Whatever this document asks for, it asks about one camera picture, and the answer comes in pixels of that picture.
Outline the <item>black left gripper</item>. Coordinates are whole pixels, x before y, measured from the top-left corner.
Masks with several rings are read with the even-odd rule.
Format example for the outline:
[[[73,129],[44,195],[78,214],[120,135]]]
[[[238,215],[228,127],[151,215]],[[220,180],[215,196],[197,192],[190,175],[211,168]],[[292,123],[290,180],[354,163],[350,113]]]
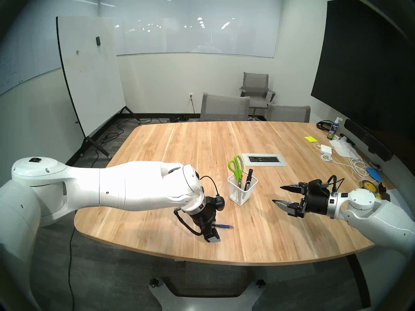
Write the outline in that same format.
[[[194,224],[200,228],[200,232],[191,230],[196,236],[203,236],[208,243],[220,242],[219,234],[213,226],[216,221],[216,204],[206,204],[200,212],[189,215]]]

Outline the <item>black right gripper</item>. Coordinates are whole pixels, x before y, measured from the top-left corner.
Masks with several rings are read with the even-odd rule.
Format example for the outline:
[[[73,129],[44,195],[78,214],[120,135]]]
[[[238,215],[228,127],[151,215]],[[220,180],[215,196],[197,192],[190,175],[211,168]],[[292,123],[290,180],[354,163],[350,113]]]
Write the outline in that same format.
[[[306,213],[316,213],[335,218],[337,193],[329,192],[329,195],[323,195],[311,192],[308,190],[308,183],[290,184],[280,188],[296,194],[305,194],[300,203],[273,200],[273,203],[289,216],[304,218]]]

